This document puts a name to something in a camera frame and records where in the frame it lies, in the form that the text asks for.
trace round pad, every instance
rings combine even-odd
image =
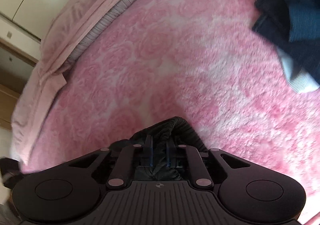
[[[100,199],[100,187],[83,168],[54,168],[32,174],[13,189],[12,200],[26,219],[61,223],[83,216]]]
[[[124,184],[124,181],[118,178],[114,178],[108,181],[108,184],[111,186],[121,186]]]
[[[279,199],[283,195],[283,189],[275,182],[257,180],[248,184],[247,193],[256,200],[271,202]]]
[[[201,178],[201,179],[196,180],[196,184],[199,186],[206,187],[206,186],[211,185],[212,182],[209,179]]]
[[[44,200],[59,200],[72,192],[72,184],[59,179],[48,180],[36,187],[36,194]]]

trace ribbed surface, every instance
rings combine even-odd
[[[109,192],[87,217],[68,225],[245,225],[225,212],[210,192],[192,189],[186,181],[134,181],[125,190]],[[286,225],[299,225],[291,221]]]
[[[300,72],[293,78],[290,78],[289,85],[296,92],[303,92],[310,83],[314,83],[312,76],[304,69],[301,68]]]

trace bed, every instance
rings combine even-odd
[[[66,85],[62,81],[50,101],[31,145],[21,138],[25,130],[16,117],[12,151],[23,160],[23,171],[50,168],[181,116],[207,148],[221,148],[300,182],[307,203],[299,221],[316,224],[320,94],[295,94],[288,87],[275,47],[251,31],[259,16],[253,4],[134,2],[78,60],[65,56],[60,62],[53,77],[63,74]],[[89,22],[87,29],[95,24]],[[28,95],[23,96],[20,106],[26,107]]]

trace pink blanket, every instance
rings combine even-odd
[[[307,222],[320,211],[320,93],[288,87],[273,45],[250,30],[253,3],[136,1],[76,63],[24,171],[178,115],[208,148],[299,181]]]
[[[12,156],[27,163],[57,92],[66,84],[61,68],[92,27],[120,0],[70,0],[41,42],[41,59],[12,116]]]

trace wooden door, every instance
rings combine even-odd
[[[19,96],[0,84],[0,127],[11,130],[11,116]]]

